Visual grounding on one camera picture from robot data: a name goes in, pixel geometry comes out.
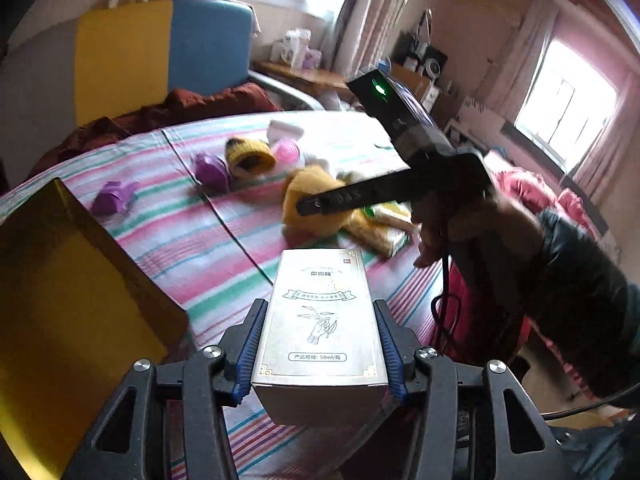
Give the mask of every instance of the black line on bedsheet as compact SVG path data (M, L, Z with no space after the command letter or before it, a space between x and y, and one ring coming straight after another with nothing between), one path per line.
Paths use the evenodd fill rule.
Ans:
M204 202L206 202L209 205L209 208L213 211L213 214L216 216L216 218L220 222L220 225L222 225L222 227L225 229L225 231L228 233L228 235L231 236L233 241L238 245L238 247L240 247L240 250L244 253L244 255L247 258L249 258L249 261L251 261L251 263L254 264L254 267L256 269L258 269L258 272L260 272L260 274L264 276L264 279L267 280L270 283L271 286L273 286L273 281L271 280L271 278L267 275L266 272L264 272L264 270L262 270L262 267L258 264L258 262L256 262L254 260L254 258L251 256L251 254L249 254L248 251L244 248L244 245L242 245L240 240L238 240L236 235L233 234L231 229L229 229L229 227L226 225L225 221L222 219L222 217L220 216L220 214L216 210L216 206L214 206L213 202L211 202L211 200L209 200L209 197L207 196L207 193L204 191L204 188L202 187L202 184L198 182L198 180L196 179L196 176L193 174L193 171L191 171L190 168L185 163L185 161L182 160L182 157L180 156L180 153L178 153L178 150L175 149L174 144L171 142L171 140L167 136L164 128L160 128L160 131L162 132L162 135L164 136L164 140L166 140L166 142L169 144L169 146L171 146L171 149L174 150L175 156L178 157L178 160L180 160L180 163L182 164L183 168L187 171L189 177L191 178L191 180L193 180L194 184L196 185L196 189L198 190L198 195L200 196L200 198L202 200L204 200Z

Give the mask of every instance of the striped bedsheet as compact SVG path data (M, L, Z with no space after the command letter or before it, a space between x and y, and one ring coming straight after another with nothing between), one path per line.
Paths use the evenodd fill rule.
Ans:
M0 200L0 220L55 176L89 206L108 180L136 180L140 190L124 216L102 220L129 256L189 314L197 346L219 341L240 323L255 298L270 297L282 250L292 247L359 247L340 233L325 240L282 234L282 179L275 174L229 194L207 196L191 172L198 152L223 155L229 136L266 138L271 119L305 129L303 151L322 155L335 171L393 170L402 161L381 149L388 139L380 124L351 112L252 114L185 124L131 137L80 156L17 187ZM442 290L439 265L416 270L414 242L390 260L361 248L374 299L387 300L394 317L421 342L433 331L431 300ZM362 428L276 426L255 394L225 409L226 425L239 476L243 479L311 479L335 470L394 409L387 396ZM187 477L181 440L181 405L170 416L172 478Z

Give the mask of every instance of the metal screw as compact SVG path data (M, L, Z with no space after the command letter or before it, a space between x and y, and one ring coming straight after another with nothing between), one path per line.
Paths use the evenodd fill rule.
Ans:
M133 363L133 369L137 372L146 372L151 368L151 361L149 359L138 359Z
M418 357L421 359L433 359L438 357L438 351L430 346L418 349Z
M216 357L220 357L222 355L222 348L216 345L207 346L202 350L204 357L207 359L215 359Z
M507 371L507 365L498 359L492 359L489 361L489 370L494 374L503 374Z

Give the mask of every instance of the plant illustration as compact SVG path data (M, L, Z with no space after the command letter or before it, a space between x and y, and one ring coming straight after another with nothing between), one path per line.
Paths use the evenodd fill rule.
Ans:
M331 317L334 316L335 312L318 312L312 306L303 305L302 308L310 310L312 314L298 314L298 317L304 317L305 319L315 319L316 325L314 326L311 334L306 341L311 343L312 345L317 345L320 338L326 334L327 338L329 334L335 332L335 329L338 327L338 321L335 320L331 323Z

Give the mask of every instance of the product box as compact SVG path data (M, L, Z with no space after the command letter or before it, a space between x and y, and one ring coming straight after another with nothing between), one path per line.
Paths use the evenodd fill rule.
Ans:
M366 421L387 387L360 251L283 251L252 385L276 424Z
M0 261L0 456L57 480L123 375L160 364L188 318L60 179L0 225Z

